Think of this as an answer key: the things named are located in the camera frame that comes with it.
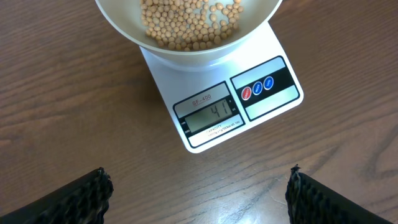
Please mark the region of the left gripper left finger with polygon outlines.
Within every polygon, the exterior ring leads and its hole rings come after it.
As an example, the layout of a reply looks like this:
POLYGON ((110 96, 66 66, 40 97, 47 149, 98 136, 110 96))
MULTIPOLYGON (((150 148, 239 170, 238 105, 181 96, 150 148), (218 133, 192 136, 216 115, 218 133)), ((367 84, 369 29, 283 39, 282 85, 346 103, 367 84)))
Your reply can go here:
POLYGON ((1 223, 103 224, 114 188, 100 167, 56 191, 1 217, 1 223))

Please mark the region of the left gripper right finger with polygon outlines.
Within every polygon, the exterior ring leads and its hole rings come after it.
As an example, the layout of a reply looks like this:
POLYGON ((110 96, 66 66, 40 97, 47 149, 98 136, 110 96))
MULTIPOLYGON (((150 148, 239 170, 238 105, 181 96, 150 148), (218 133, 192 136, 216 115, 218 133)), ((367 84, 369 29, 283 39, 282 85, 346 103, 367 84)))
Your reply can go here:
POLYGON ((391 224, 299 169, 291 168, 285 193, 291 224, 391 224))

